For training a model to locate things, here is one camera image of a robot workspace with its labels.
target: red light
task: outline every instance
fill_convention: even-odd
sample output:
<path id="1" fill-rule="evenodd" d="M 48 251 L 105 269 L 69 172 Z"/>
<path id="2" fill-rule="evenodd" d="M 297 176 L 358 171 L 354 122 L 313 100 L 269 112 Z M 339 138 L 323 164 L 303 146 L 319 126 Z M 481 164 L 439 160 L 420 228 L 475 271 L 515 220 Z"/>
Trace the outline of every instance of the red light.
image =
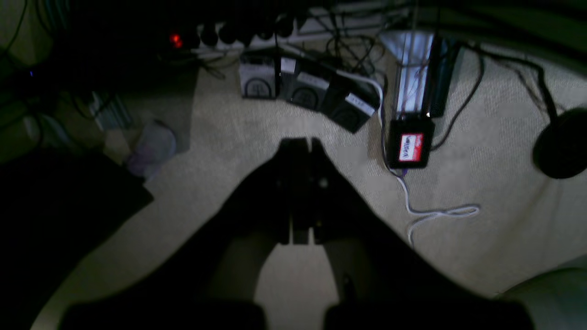
<path id="1" fill-rule="evenodd" d="M 181 40 L 180 35 L 177 33 L 170 35 L 169 41 L 171 42 L 173 48 L 181 48 L 183 46 L 183 41 Z"/>

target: power adapter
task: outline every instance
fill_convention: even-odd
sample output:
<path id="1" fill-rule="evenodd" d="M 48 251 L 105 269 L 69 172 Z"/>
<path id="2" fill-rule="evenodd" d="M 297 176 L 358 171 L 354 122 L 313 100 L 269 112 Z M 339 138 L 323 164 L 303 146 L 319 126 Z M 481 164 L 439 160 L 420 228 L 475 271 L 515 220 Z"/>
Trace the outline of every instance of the power adapter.
<path id="1" fill-rule="evenodd" d="M 393 169 L 421 169 L 428 164 L 434 123 L 429 118 L 392 120 L 387 161 Z"/>

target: white cable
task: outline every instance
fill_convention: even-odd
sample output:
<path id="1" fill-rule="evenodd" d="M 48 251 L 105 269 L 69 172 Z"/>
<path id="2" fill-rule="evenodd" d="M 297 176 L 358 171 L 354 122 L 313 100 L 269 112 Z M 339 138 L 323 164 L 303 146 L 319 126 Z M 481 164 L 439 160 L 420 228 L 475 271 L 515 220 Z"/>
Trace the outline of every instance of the white cable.
<path id="1" fill-rule="evenodd" d="M 404 193 L 406 194 L 406 210 L 411 215 L 423 215 L 423 218 L 414 220 L 410 223 L 407 229 L 407 239 L 410 243 L 410 246 L 414 248 L 414 230 L 421 224 L 428 222 L 432 219 L 436 219 L 439 217 L 449 217 L 449 218 L 467 218 L 472 217 L 479 213 L 480 206 L 475 204 L 467 204 L 460 207 L 449 208 L 447 210 L 439 210 L 439 211 L 416 211 L 410 205 L 410 193 L 407 188 L 406 181 L 402 177 L 396 177 L 397 181 L 402 186 Z"/>
<path id="2" fill-rule="evenodd" d="M 280 45 L 280 47 L 284 50 L 287 50 L 288 52 L 292 52 L 294 54 L 297 54 L 302 58 L 316 60 L 310 54 L 302 51 L 301 49 L 293 47 L 291 45 L 283 44 L 283 45 Z M 375 90 L 377 91 L 377 94 L 379 95 L 379 108 L 377 110 L 379 112 L 379 124 L 383 128 L 383 118 L 382 118 L 382 114 L 383 114 L 382 113 L 382 111 L 383 111 L 383 89 L 381 88 L 381 85 L 379 84 L 379 82 L 377 82 L 376 80 L 371 79 L 371 78 L 367 78 L 367 77 L 363 77 L 363 76 L 359 76 L 359 75 L 354 75 L 352 73 L 348 73 L 348 72 L 345 72 L 342 70 L 336 70 L 336 74 L 339 76 L 343 76 L 343 77 L 347 77 L 349 79 L 356 80 L 356 81 L 371 84 L 375 88 Z M 384 158 L 386 157 L 386 151 L 385 151 L 384 145 L 383 145 L 383 157 Z M 407 239 L 408 239 L 408 242 L 410 243 L 410 246 L 412 248 L 414 248 L 414 237 L 413 237 L 414 230 L 419 225 L 421 225 L 425 222 L 428 222 L 430 220 L 440 218 L 440 217 L 467 218 L 467 217 L 472 217 L 472 216 L 476 215 L 477 213 L 479 213 L 480 207 L 478 205 L 473 205 L 473 204 L 463 205 L 461 207 L 449 208 L 447 210 L 439 210 L 439 211 L 416 211 L 410 205 L 410 193 L 408 191 L 407 184 L 406 184 L 406 181 L 404 180 L 404 178 L 402 176 L 398 175 L 395 171 L 393 171 L 393 169 L 391 169 L 391 168 L 387 168 L 387 169 L 389 171 L 391 171 L 393 174 L 395 174 L 397 181 L 399 181 L 400 185 L 402 186 L 402 188 L 404 190 L 404 193 L 406 195 L 406 210 L 407 210 L 407 212 L 411 215 L 423 215 L 422 218 L 412 221 L 410 226 L 407 229 Z"/>

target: label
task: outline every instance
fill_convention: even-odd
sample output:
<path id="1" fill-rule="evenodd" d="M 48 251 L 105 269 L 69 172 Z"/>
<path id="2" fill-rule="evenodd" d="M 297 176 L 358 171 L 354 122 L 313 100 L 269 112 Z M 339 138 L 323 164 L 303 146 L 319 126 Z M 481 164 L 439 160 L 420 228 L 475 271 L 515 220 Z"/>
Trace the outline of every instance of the label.
<path id="1" fill-rule="evenodd" d="M 420 161 L 424 134 L 402 134 L 399 161 Z"/>
<path id="2" fill-rule="evenodd" d="M 369 117 L 373 116 L 373 114 L 375 113 L 375 109 L 368 105 L 367 102 L 363 101 L 362 99 L 359 99 L 359 97 L 353 93 L 350 93 L 349 96 L 345 98 L 345 100 L 350 104 L 354 105 L 357 109 L 361 110 L 362 112 L 365 112 Z"/>
<path id="3" fill-rule="evenodd" d="M 281 58 L 281 72 L 295 73 L 295 59 Z"/>
<path id="4" fill-rule="evenodd" d="M 325 81 L 324 79 L 312 76 L 305 72 L 300 72 L 300 74 L 298 75 L 298 81 L 307 83 L 310 86 L 314 86 L 316 88 L 323 90 L 327 90 L 328 86 L 330 86 L 330 83 Z"/>

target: speaker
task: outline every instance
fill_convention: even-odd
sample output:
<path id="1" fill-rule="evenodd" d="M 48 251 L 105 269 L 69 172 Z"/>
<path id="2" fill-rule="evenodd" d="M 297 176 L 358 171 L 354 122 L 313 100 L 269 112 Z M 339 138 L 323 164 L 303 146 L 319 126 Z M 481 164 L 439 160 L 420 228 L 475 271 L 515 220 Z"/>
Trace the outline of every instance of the speaker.
<path id="1" fill-rule="evenodd" d="M 575 108 L 558 116 L 538 136 L 534 164 L 554 179 L 573 177 L 587 168 L 587 109 Z"/>
<path id="2" fill-rule="evenodd" d="M 240 57 L 238 73 L 242 97 L 275 99 L 277 97 L 275 55 L 273 52 L 246 52 Z"/>
<path id="3" fill-rule="evenodd" d="M 320 112 L 351 133 L 356 133 L 377 112 L 379 97 L 367 84 L 333 77 Z"/>
<path id="4" fill-rule="evenodd" d="M 334 75 L 334 72 L 320 64 L 298 59 L 293 77 L 288 78 L 287 84 L 284 84 L 284 99 L 289 103 L 317 112 Z"/>

